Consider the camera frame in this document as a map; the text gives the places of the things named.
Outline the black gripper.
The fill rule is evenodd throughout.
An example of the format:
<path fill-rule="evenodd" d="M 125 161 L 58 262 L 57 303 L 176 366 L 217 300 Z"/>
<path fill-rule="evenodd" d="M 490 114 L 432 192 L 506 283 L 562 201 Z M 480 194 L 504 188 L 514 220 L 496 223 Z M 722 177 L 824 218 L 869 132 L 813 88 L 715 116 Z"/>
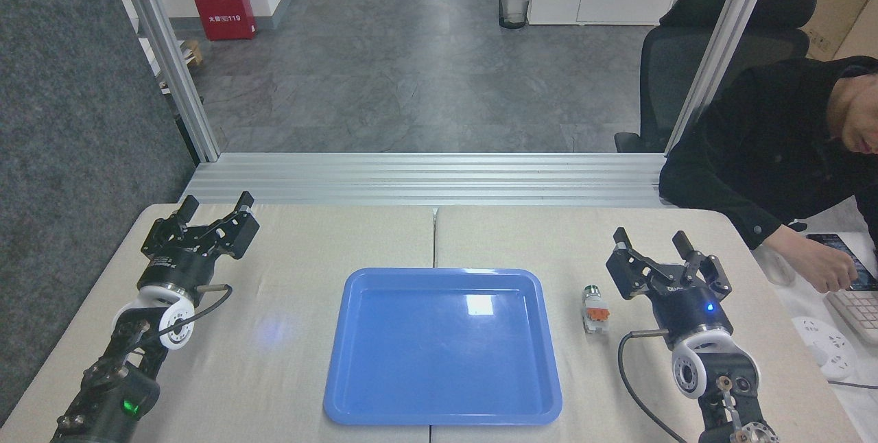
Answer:
<path fill-rule="evenodd" d="M 720 303 L 733 288 L 717 256 L 704 255 L 694 249 L 686 233 L 679 230 L 672 237 L 672 243 L 685 261 L 680 284 L 691 286 L 668 289 L 667 270 L 636 252 L 624 227 L 617 228 L 613 239 L 615 248 L 606 261 L 610 277 L 625 300 L 651 292 L 656 324 L 668 331 L 665 339 L 668 347 L 709 328 L 721 328 L 733 334 L 733 325 Z M 694 281 L 699 273 L 704 283 Z"/>
<path fill-rule="evenodd" d="M 243 192 L 226 217 L 208 225 L 206 230 L 193 227 L 194 240 L 194 235 L 187 236 L 187 224 L 200 203 L 192 195 L 186 196 L 177 211 L 167 219 L 157 219 L 150 228 L 141 247 L 141 252 L 151 257 L 150 264 L 136 284 L 138 289 L 158 286 L 189 300 L 201 300 L 203 294 L 195 289 L 211 282 L 217 255 L 242 259 L 258 233 L 260 225 L 250 212 L 253 204 L 254 197 Z"/>

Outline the person's hand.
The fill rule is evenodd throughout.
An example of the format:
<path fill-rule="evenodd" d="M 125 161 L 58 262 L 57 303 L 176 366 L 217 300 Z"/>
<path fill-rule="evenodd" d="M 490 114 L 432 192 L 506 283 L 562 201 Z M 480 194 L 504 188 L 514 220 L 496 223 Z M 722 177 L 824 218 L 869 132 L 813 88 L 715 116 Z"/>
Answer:
<path fill-rule="evenodd" d="M 819 293 L 848 289 L 858 280 L 853 260 L 842 250 L 810 240 L 780 226 L 763 241 Z"/>

